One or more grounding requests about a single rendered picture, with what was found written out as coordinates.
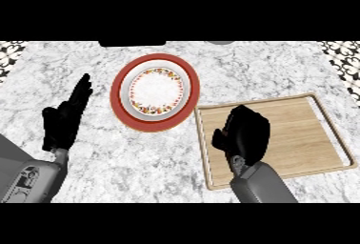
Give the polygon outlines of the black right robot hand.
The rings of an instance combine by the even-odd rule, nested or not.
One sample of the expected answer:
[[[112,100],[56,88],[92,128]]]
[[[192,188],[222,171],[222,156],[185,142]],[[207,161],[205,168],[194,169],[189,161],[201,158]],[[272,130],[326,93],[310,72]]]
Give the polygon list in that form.
[[[231,111],[225,127],[214,130],[213,146],[225,151],[226,158],[239,155],[245,164],[253,166],[266,154],[269,139],[267,118],[245,105],[239,105]]]

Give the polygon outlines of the red round placemat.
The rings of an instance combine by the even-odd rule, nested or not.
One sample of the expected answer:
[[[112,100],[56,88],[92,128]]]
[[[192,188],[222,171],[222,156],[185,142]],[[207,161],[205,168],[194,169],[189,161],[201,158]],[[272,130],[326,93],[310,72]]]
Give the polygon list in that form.
[[[161,132],[189,117],[200,98],[200,79],[176,55],[152,53],[118,72],[110,93],[121,122],[142,132]]]

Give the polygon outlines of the white plate with floral rim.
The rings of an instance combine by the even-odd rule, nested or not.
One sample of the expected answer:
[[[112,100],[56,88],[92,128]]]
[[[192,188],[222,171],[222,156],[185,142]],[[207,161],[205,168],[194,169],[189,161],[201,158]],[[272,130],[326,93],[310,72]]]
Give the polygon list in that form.
[[[191,90],[191,77],[179,64],[164,59],[145,61],[124,77],[121,105],[136,119],[161,121],[185,108]]]

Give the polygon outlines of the pale wooden tray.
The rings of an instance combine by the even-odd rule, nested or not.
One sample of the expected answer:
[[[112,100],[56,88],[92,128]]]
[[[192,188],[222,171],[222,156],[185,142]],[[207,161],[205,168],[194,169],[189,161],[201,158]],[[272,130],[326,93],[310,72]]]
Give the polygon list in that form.
[[[284,178],[344,171],[357,160],[315,93],[247,101],[244,105],[270,121],[270,142],[263,161]],[[195,122],[207,188],[229,187],[233,173],[226,153],[211,145],[213,133],[226,124],[233,103],[198,106]]]

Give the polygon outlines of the black appliance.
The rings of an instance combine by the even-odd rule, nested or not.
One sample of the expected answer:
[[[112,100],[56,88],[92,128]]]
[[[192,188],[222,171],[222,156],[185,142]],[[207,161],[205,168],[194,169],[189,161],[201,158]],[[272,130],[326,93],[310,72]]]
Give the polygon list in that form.
[[[115,41],[115,40],[104,40],[99,41],[99,44],[105,48],[123,48],[123,47],[142,47],[142,46],[163,46],[166,44],[166,40],[158,41]]]

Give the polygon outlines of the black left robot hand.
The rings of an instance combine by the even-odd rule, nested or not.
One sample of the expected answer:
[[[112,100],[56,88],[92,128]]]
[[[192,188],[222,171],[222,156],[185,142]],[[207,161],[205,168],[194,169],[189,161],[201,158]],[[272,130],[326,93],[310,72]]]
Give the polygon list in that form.
[[[70,99],[61,103],[58,108],[46,107],[43,109],[45,151],[52,152],[71,148],[92,93],[90,74],[86,73],[76,84]]]

